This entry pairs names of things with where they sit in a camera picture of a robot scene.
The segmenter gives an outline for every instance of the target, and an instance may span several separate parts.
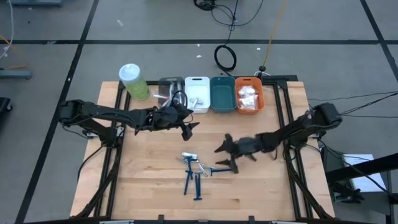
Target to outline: wooden tabletop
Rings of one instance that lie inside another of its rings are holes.
[[[308,109],[307,96],[302,82],[289,82],[288,86],[296,118]],[[118,82],[103,82],[98,104],[113,107],[117,87]],[[202,164],[213,166],[216,161],[229,158],[225,152],[214,153],[222,144],[225,133],[239,139],[280,128],[274,91],[267,86],[263,89],[265,107],[258,114],[241,115],[235,111],[219,114],[212,110],[206,114],[194,114],[194,122],[200,124],[187,142],[182,140],[180,129],[152,133],[142,131],[134,136],[134,130],[127,128],[112,218],[156,220],[159,214],[163,214],[167,220],[247,220],[250,215],[254,215],[256,220],[294,220],[281,146],[277,149],[279,156],[276,161],[272,159],[275,151],[267,154],[258,152],[255,154],[257,162],[243,157],[237,160],[239,174],[220,172],[213,177],[202,176],[202,201],[193,200],[194,181],[189,183],[188,194],[183,194],[186,167],[175,159],[182,152],[198,154]],[[157,86],[150,86],[150,91],[151,95],[156,94]],[[287,122],[282,91],[280,95]],[[130,110],[155,105],[157,98],[150,97],[146,101],[132,101]],[[109,121],[100,122],[110,125]],[[318,146],[313,139],[309,139],[308,144]],[[98,139],[89,140],[85,157],[99,146]],[[104,152],[82,169],[71,215],[80,212],[98,189]],[[303,148],[301,153],[308,189],[320,205],[334,216],[320,153],[311,147]],[[297,189],[301,214],[305,216],[302,194]],[[101,214],[105,213],[108,192],[104,198]]]

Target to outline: orange container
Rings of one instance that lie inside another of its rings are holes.
[[[257,99],[257,109],[256,110],[247,110],[240,108],[239,99],[241,96],[239,95],[239,90],[242,86],[251,85],[254,89],[256,89],[257,94],[259,95]],[[262,95],[262,83],[259,78],[256,77],[240,77],[235,80],[235,94],[236,94],[236,104],[238,105],[238,113],[241,114],[255,114],[260,111],[264,107],[264,96]]]

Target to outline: teal plastic bin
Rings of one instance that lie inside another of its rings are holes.
[[[211,78],[210,98],[210,105],[216,112],[227,113],[235,110],[235,79],[233,77]]]

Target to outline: white plastic bin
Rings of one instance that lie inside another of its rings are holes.
[[[210,107],[210,79],[208,77],[187,77],[185,78],[185,93],[188,97],[188,109],[194,113],[206,113]],[[202,104],[196,104],[190,99],[198,98]]]

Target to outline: gray floor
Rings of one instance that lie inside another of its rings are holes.
[[[17,40],[78,40],[93,0],[65,1],[63,7],[17,7],[14,11]],[[233,7],[234,1],[218,0]],[[238,22],[248,20],[260,0],[240,1]],[[368,1],[385,39],[398,39],[394,0]],[[265,0],[250,24],[237,27],[232,39],[268,39],[282,0]],[[226,20],[220,12],[216,16]],[[0,34],[10,37],[9,8],[0,2]],[[186,40],[225,39],[228,29],[209,12],[186,0],[100,0],[88,40]],[[376,40],[360,1],[289,0],[276,39]],[[96,101],[101,82],[117,80],[125,63],[138,64],[147,80],[169,76],[217,76],[213,44],[85,45],[67,99]],[[264,59],[266,45],[231,44],[238,56],[234,75],[252,75]],[[0,96],[10,97],[14,110],[0,132],[0,223],[13,223],[53,116],[76,45],[16,45],[34,73],[31,80],[0,80]],[[398,57],[398,45],[388,46]],[[220,52],[221,62],[230,56]],[[9,52],[0,67],[21,64]],[[267,64],[273,75],[298,75],[309,98],[333,98],[398,89],[398,82],[380,45],[282,45],[275,44]],[[340,111],[377,97],[336,101]],[[398,99],[389,98],[358,112],[361,115],[398,114]],[[346,118],[325,136],[333,149],[372,153],[382,157],[396,152],[398,119]],[[76,172],[86,141],[57,128],[27,222],[67,218],[76,187]],[[398,172],[392,174],[398,192]],[[343,220],[384,223],[378,213],[357,205],[335,204]]]

